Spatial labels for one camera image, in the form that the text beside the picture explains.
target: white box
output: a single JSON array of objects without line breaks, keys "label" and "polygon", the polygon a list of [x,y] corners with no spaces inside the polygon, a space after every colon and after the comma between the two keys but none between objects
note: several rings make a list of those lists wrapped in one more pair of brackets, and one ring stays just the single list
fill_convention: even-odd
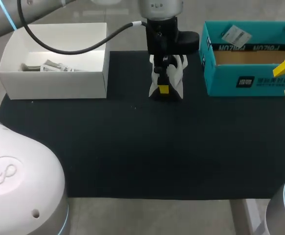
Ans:
[{"label": "white box", "polygon": [[[105,39],[106,23],[32,24],[33,33],[59,50],[81,50]],[[79,72],[24,72],[21,63],[40,66],[46,60],[62,63]],[[60,55],[38,45],[24,28],[7,43],[0,80],[10,99],[106,98],[110,62],[109,45],[81,55]]]}]

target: robot logo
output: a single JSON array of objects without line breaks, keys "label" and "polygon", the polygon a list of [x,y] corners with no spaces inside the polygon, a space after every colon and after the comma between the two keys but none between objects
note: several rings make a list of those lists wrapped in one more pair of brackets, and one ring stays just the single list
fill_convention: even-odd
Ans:
[{"label": "robot logo", "polygon": [[22,179],[22,163],[14,157],[0,157],[0,194],[17,188]]}]

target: black table mat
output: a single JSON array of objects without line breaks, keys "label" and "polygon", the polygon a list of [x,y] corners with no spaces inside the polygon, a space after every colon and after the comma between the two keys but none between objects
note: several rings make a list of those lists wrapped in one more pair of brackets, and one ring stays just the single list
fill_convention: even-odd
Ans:
[{"label": "black table mat", "polygon": [[148,98],[147,52],[111,52],[108,98],[10,100],[8,128],[60,159],[70,197],[270,198],[285,181],[285,98],[206,93],[189,56],[184,100]]}]

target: teal cardboard box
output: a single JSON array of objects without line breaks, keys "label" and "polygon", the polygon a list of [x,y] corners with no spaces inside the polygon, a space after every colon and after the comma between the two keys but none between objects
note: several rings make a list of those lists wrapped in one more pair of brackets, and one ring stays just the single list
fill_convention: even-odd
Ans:
[{"label": "teal cardboard box", "polygon": [[[235,25],[252,35],[242,47],[223,39]],[[200,58],[210,96],[284,96],[285,22],[205,22]]]}]

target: gray robot arm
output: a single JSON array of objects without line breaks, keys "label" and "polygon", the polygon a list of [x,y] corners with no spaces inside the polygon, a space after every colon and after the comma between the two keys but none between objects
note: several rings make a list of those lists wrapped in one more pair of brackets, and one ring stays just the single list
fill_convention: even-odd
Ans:
[{"label": "gray robot arm", "polygon": [[[28,23],[42,18],[74,0],[22,0],[22,9]],[[95,4],[112,5],[121,0],[89,0]],[[139,0],[142,17],[149,20],[165,20],[182,12],[182,0]],[[21,26],[16,1],[0,0],[0,36]]]}]

